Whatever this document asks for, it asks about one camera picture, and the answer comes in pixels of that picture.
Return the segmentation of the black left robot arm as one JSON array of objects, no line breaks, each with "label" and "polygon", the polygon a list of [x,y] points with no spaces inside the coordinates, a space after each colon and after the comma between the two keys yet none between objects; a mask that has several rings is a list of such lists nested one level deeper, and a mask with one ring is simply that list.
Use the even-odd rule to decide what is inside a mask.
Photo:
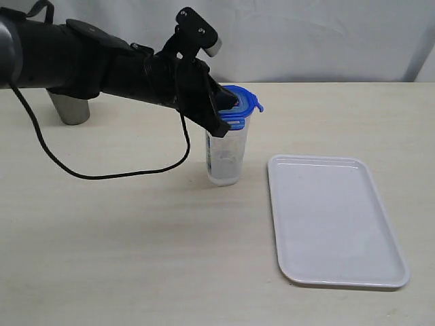
[{"label": "black left robot arm", "polygon": [[81,100],[100,93],[171,107],[214,137],[229,124],[219,115],[237,97],[219,85],[200,51],[215,56],[216,30],[191,7],[176,16],[174,34],[159,52],[75,19],[54,24],[54,8],[1,8],[1,87],[45,88]]}]

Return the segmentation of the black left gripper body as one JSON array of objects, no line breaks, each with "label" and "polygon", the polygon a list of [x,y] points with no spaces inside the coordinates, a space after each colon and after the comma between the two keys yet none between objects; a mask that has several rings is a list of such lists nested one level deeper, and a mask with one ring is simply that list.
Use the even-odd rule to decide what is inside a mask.
[{"label": "black left gripper body", "polygon": [[212,117],[209,66],[202,60],[184,60],[162,54],[145,60],[145,75],[158,102],[186,117]]}]

